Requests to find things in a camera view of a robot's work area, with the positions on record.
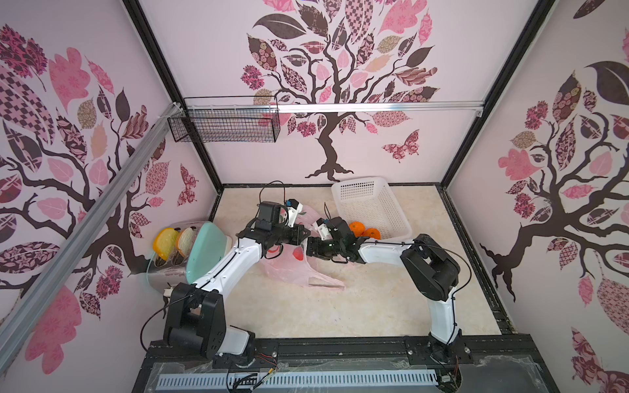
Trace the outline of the pink printed plastic bag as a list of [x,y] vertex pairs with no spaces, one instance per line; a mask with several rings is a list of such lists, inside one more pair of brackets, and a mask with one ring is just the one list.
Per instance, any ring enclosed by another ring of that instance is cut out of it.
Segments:
[[344,290],[345,283],[319,272],[312,266],[314,258],[306,256],[302,246],[275,247],[257,265],[267,278],[302,288]]

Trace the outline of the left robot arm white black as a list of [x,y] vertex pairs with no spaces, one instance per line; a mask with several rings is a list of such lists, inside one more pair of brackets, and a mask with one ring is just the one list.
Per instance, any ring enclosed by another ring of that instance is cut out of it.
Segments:
[[237,235],[233,248],[208,273],[172,291],[164,341],[189,355],[208,360],[229,357],[249,363],[255,357],[256,335],[226,322],[224,301],[253,265],[274,247],[299,246],[311,231],[297,224],[303,205],[294,199],[281,205],[263,201],[257,215]]

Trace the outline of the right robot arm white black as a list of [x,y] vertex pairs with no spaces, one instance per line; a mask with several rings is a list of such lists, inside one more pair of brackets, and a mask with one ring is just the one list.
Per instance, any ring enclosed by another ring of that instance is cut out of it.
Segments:
[[368,237],[337,240],[310,237],[302,245],[306,255],[321,260],[404,267],[414,286],[428,300],[431,356],[440,363],[450,362],[455,354],[455,343],[460,337],[455,311],[460,266],[429,235],[420,234],[411,241],[403,242],[386,242]]

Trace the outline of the white perforated plastic basket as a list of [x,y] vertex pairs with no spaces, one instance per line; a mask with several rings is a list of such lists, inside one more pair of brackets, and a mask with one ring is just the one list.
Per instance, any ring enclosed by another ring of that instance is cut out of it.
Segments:
[[367,229],[378,229],[383,241],[412,238],[411,225],[384,178],[357,178],[335,183],[332,194],[338,214],[348,224],[361,222]]

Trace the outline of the mint green cutting board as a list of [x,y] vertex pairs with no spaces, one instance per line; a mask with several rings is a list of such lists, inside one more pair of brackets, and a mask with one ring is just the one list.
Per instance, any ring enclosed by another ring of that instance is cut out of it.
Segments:
[[214,223],[206,222],[197,230],[186,264],[188,283],[201,278],[221,262],[233,246],[233,240]]

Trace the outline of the pale bread slice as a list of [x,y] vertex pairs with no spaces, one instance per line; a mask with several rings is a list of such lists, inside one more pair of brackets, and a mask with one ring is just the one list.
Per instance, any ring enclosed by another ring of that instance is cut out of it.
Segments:
[[193,249],[196,236],[197,230],[195,227],[187,227],[180,232],[175,243],[175,248],[183,258],[189,257]]

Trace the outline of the yellow toast slice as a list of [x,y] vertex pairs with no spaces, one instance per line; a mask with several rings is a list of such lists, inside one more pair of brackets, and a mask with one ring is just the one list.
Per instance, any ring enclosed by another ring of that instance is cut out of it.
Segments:
[[178,251],[179,238],[180,231],[173,228],[162,229],[153,241],[152,250],[160,259],[167,261]]

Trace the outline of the aluminium rail back wall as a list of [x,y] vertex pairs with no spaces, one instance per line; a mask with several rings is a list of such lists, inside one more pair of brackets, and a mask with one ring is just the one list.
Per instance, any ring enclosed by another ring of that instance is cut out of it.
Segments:
[[379,111],[483,111],[484,102],[425,102],[425,103],[324,103],[324,104],[272,104],[266,106],[244,105],[188,105],[189,111],[250,111],[255,113],[296,114],[334,112],[379,112]]

